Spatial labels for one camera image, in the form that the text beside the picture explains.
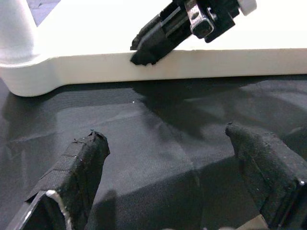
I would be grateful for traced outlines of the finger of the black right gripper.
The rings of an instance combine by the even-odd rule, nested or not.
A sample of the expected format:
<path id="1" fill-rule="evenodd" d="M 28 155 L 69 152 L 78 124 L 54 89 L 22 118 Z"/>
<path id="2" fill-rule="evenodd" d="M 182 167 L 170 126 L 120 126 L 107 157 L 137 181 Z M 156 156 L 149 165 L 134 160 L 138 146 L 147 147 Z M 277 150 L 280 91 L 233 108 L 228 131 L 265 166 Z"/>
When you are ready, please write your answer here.
<path id="1" fill-rule="evenodd" d="M 165 37 L 157 34 L 143 37 L 137 35 L 130 47 L 131 50 L 136 51 L 130 61 L 135 65 L 154 65 L 189 37 L 190 33 L 175 37 Z"/>
<path id="2" fill-rule="evenodd" d="M 167 20 L 161 15 L 151 19 L 136 35 L 130 46 L 131 50 L 162 51 L 168 50 L 165 24 Z"/>

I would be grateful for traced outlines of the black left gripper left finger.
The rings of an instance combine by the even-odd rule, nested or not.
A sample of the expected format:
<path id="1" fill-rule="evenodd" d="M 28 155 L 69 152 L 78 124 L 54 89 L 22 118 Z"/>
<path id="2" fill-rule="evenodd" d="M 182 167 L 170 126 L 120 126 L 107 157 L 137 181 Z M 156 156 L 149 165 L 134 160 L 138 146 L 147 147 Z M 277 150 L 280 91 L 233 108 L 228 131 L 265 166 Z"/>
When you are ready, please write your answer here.
<path id="1" fill-rule="evenodd" d="M 109 154 L 100 132 L 75 139 L 38 180 L 7 229 L 83 230 Z"/>

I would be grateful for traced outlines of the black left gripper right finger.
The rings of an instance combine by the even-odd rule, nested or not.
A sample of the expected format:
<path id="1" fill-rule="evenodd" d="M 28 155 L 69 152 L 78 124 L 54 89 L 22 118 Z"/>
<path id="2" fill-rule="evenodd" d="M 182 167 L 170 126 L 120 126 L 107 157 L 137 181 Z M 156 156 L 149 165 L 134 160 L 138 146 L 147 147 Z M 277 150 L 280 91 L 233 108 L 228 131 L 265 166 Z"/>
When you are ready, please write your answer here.
<path id="1" fill-rule="evenodd" d="M 274 133 L 229 123 L 239 171 L 271 230 L 307 228 L 307 162 Z"/>

